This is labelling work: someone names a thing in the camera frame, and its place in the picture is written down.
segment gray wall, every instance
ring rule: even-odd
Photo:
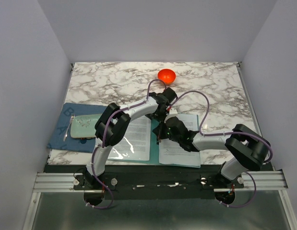
[[[70,64],[36,0],[0,0],[0,230],[22,228]]]
[[[276,0],[38,0],[71,61],[241,61]]]
[[[297,216],[297,0],[279,0],[243,60],[264,136],[283,168]]]

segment green plate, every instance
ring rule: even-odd
[[[71,123],[72,138],[95,138],[95,124],[101,114],[76,116]]]

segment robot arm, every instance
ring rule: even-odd
[[[267,147],[258,139],[237,134],[226,135],[225,133],[222,136],[213,136],[212,133],[203,136],[199,131],[188,130],[183,122],[175,116],[166,119],[162,129],[164,130],[163,134],[166,133],[166,137],[162,138],[169,138],[179,143],[186,151],[229,150],[234,158],[222,165],[217,177],[225,184],[231,183],[238,175],[247,170],[259,171],[268,154]],[[251,134],[262,139],[242,124],[236,125],[233,131]]]
[[[98,146],[98,148],[96,150],[93,163],[96,176],[101,175],[105,171],[105,164],[113,146],[117,145],[123,139],[127,127],[131,121],[144,115],[150,119],[164,121],[166,117],[166,108],[171,102],[174,101],[176,97],[176,93],[171,88],[167,88],[163,93],[150,93],[147,100],[143,99],[122,107],[117,106],[115,103],[109,104],[95,125],[95,147]],[[107,127],[106,124],[110,116],[114,112],[124,108],[128,109],[126,109],[124,112],[121,111],[117,113],[113,117],[113,121],[111,121]],[[106,127],[106,141],[105,146],[102,148],[102,139]],[[91,164],[88,164],[86,167],[88,172],[93,175]]]
[[[134,108],[131,107],[143,102],[143,100],[122,107],[117,106],[115,103],[110,104],[95,125],[96,146],[98,146],[93,162],[95,175],[99,176],[104,172],[107,158],[113,146],[118,144],[124,137],[129,122],[143,115],[160,122],[159,126],[153,130],[158,139],[168,138],[179,143],[186,151],[229,150],[234,158],[223,164],[216,176],[217,180],[222,183],[231,183],[238,175],[247,170],[259,171],[261,169],[268,153],[268,149],[261,142],[242,135],[211,137],[203,136],[198,131],[188,130],[183,122],[175,117],[175,114],[171,115],[167,111],[167,108],[176,97],[176,93],[171,88],[167,88],[163,93],[150,93],[145,103]],[[107,127],[106,123],[111,115],[122,108],[126,108],[126,110],[117,113],[113,117],[114,120]],[[102,148],[105,129],[107,129],[106,140]],[[258,136],[244,125],[237,125],[234,131]],[[93,174],[90,164],[87,165],[87,170],[90,174]]]

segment black base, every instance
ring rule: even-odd
[[[102,186],[92,178],[84,166],[82,175],[75,178],[80,182],[75,190],[101,190]],[[128,199],[214,199],[215,188],[231,188],[231,184],[216,179],[220,165],[205,165],[201,168],[177,166],[129,166],[107,165],[104,174],[98,178],[113,192],[116,200]],[[111,184],[115,178],[118,183]],[[236,180],[235,188],[243,188]],[[105,199],[110,199],[105,192]]]

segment red bowl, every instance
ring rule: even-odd
[[[158,72],[158,78],[165,82],[165,84],[171,84],[175,81],[176,74],[171,69],[162,69]]]

